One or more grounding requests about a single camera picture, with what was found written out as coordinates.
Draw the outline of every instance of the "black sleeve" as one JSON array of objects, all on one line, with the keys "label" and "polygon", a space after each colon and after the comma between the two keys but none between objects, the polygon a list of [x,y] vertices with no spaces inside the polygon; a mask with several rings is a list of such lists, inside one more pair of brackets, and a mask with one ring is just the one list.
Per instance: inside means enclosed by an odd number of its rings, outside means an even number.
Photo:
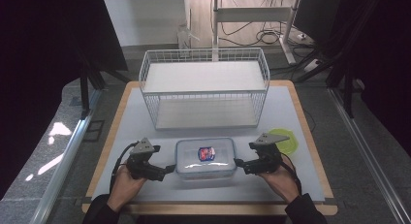
[{"label": "black sleeve", "polygon": [[87,213],[82,220],[83,224],[115,224],[120,217],[119,213],[114,212],[108,205],[109,195],[96,197],[90,205]]},{"label": "black sleeve", "polygon": [[304,194],[285,208],[293,224],[326,224],[324,215],[317,210],[311,197]]}]

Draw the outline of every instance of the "wrist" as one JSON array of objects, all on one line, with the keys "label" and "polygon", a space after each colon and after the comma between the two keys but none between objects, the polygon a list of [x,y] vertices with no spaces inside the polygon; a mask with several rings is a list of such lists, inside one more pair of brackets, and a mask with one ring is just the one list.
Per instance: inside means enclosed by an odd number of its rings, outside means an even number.
[{"label": "wrist", "polygon": [[121,208],[124,206],[121,202],[116,201],[112,197],[109,197],[109,200],[107,201],[107,206],[111,208],[114,212],[119,213],[121,211]]},{"label": "wrist", "polygon": [[295,192],[291,192],[291,193],[285,193],[283,194],[283,199],[285,200],[285,202],[287,204],[292,203],[300,194],[299,193],[295,193]]}]

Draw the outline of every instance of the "gray floor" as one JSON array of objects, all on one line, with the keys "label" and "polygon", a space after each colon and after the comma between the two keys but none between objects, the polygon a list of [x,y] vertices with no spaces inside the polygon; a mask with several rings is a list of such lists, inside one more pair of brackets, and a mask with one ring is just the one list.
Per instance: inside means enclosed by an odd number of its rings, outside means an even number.
[{"label": "gray floor", "polygon": [[[130,70],[123,72],[124,75],[137,79],[142,53],[145,50],[146,48],[124,49]],[[265,49],[265,53],[270,67],[287,66],[281,49],[268,48]],[[277,74],[273,79],[288,79],[292,71],[278,69],[273,74]],[[295,72],[295,76],[300,74],[303,74],[303,71]],[[338,214],[327,219],[330,223],[396,223],[385,198],[337,111],[330,92],[325,87],[324,79],[327,74],[328,71],[304,83],[296,84],[306,119],[312,129],[314,141],[338,205]],[[125,87],[123,82],[113,77],[105,74],[104,77],[107,88],[102,93],[89,131],[80,145],[48,223],[80,223],[84,216],[81,211],[81,200],[94,173]],[[54,120],[32,157],[0,202],[1,223],[30,221],[56,166],[40,175],[39,170],[61,155],[70,140],[71,135],[65,135],[67,134],[65,131],[56,135],[50,133],[56,122],[61,122],[68,130],[74,131],[81,112],[79,82],[76,80],[66,85],[62,96],[63,101]],[[367,109],[361,100],[360,92],[355,93],[353,97],[353,112],[355,121],[384,172],[395,186],[405,206],[411,208],[411,177],[408,176],[411,175],[410,157]],[[49,143],[50,137],[54,137],[53,144]],[[134,218],[122,215],[120,223],[134,223]]]}]

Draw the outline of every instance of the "container lid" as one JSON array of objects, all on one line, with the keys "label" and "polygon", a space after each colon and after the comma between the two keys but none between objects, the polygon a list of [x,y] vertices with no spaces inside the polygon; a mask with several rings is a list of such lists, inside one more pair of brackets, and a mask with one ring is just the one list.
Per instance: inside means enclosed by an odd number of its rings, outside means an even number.
[{"label": "container lid", "polygon": [[289,140],[275,143],[281,153],[290,155],[297,150],[299,142],[297,141],[296,136],[294,136],[293,131],[286,129],[271,129],[269,133],[275,135],[283,135],[290,138]]},{"label": "container lid", "polygon": [[227,173],[236,169],[235,144],[230,138],[182,140],[175,147],[175,170],[179,174]]}]

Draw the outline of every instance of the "hand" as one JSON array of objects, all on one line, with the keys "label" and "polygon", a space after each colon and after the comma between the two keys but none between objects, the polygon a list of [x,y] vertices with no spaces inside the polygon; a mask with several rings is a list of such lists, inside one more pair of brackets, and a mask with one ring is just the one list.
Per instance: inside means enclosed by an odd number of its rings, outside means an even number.
[{"label": "hand", "polygon": [[[291,161],[287,157],[282,155],[282,159],[284,163],[286,163],[291,169],[294,169]],[[269,185],[269,187],[278,196],[284,199],[287,204],[293,202],[297,198],[297,196],[300,195],[299,189],[297,188],[293,177],[282,166],[280,166],[277,171],[273,173],[261,173],[258,174],[258,176],[262,177]]]},{"label": "hand", "polygon": [[113,211],[119,212],[125,204],[137,196],[146,181],[146,178],[133,179],[127,167],[122,165],[115,176],[107,205]]}]

